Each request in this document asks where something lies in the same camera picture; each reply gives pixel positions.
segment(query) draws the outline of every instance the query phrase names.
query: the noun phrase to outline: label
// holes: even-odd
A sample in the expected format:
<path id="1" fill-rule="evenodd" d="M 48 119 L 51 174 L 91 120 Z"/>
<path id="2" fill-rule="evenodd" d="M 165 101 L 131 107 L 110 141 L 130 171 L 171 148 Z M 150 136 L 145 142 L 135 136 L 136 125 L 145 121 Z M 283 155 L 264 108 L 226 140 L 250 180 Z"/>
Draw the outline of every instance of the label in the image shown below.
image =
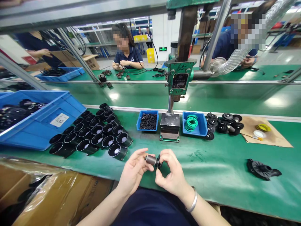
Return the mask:
<path id="1" fill-rule="evenodd" d="M 54 120 L 51 121 L 50 124 L 56 127 L 61 127 L 68 118 L 70 117 L 63 113 L 60 113 Z"/>

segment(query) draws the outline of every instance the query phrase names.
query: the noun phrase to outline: bracelet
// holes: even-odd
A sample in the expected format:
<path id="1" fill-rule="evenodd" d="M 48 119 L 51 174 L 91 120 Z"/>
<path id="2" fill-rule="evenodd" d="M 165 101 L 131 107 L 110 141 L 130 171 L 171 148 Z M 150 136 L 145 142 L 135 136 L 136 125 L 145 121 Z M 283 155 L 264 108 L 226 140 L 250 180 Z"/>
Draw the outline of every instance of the bracelet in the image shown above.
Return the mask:
<path id="1" fill-rule="evenodd" d="M 197 200 L 198 200 L 198 193 L 195 190 L 195 187 L 192 186 L 192 188 L 194 189 L 194 200 L 193 200 L 193 203 L 192 203 L 192 206 L 190 207 L 190 209 L 186 209 L 187 212 L 189 212 L 189 213 L 191 213 L 194 210 L 195 205 L 197 204 Z"/>

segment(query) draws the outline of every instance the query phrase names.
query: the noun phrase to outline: blue plastic tray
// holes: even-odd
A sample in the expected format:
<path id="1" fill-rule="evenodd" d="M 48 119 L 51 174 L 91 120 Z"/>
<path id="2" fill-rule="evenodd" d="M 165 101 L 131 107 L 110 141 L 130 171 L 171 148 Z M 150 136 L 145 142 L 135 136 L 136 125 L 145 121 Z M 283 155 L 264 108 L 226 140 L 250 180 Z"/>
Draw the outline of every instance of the blue plastic tray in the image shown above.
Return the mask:
<path id="1" fill-rule="evenodd" d="M 156 130 L 141 130 L 140 128 L 140 123 L 141 123 L 141 118 L 142 118 L 142 114 L 157 114 L 157 123 L 156 123 Z M 137 121 L 137 130 L 139 131 L 157 131 L 158 129 L 158 120 L 159 120 L 159 111 L 140 111 L 139 117 L 138 117 L 138 121 Z"/>
<path id="2" fill-rule="evenodd" d="M 188 132 L 185 129 L 185 123 L 186 123 L 188 115 L 195 115 L 195 116 L 198 117 L 198 126 L 192 132 Z M 183 133 L 184 134 L 191 134 L 191 135 L 204 137 L 204 136 L 207 135 L 207 132 L 208 132 L 207 120 L 206 120 L 205 115 L 203 113 L 183 111 Z"/>
<path id="3" fill-rule="evenodd" d="M 85 73 L 82 67 L 60 67 L 65 71 L 69 71 L 60 77 L 56 76 L 44 76 L 43 74 L 36 75 L 35 77 L 39 78 L 42 81 L 53 81 L 53 82 L 67 82 L 72 78 L 79 76 L 81 73 Z"/>
<path id="4" fill-rule="evenodd" d="M 4 104 L 18 105 L 23 99 L 47 105 L 0 133 L 0 144 L 44 151 L 54 135 L 62 133 L 86 110 L 69 91 L 39 90 L 21 90 L 0 98 L 0 108 Z M 58 119 L 62 114 L 66 115 L 65 121 L 63 117 Z"/>

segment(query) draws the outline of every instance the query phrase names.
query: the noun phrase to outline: cardboard sheet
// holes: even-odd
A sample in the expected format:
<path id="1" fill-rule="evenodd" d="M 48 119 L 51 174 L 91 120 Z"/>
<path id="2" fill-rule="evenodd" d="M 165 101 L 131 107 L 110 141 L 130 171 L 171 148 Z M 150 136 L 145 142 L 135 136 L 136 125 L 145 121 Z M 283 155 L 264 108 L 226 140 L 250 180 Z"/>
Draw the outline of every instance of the cardboard sheet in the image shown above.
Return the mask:
<path id="1" fill-rule="evenodd" d="M 245 127 L 240 131 L 242 136 L 245 138 L 247 143 L 259 143 L 266 145 L 275 145 L 279 147 L 293 148 L 293 146 L 284 138 L 284 136 L 279 133 L 268 120 L 261 117 L 243 117 L 241 123 L 245 125 Z M 266 138 L 263 141 L 252 138 L 254 135 L 253 132 L 256 130 L 256 126 L 258 124 L 266 124 L 271 128 L 270 132 L 265 133 Z"/>

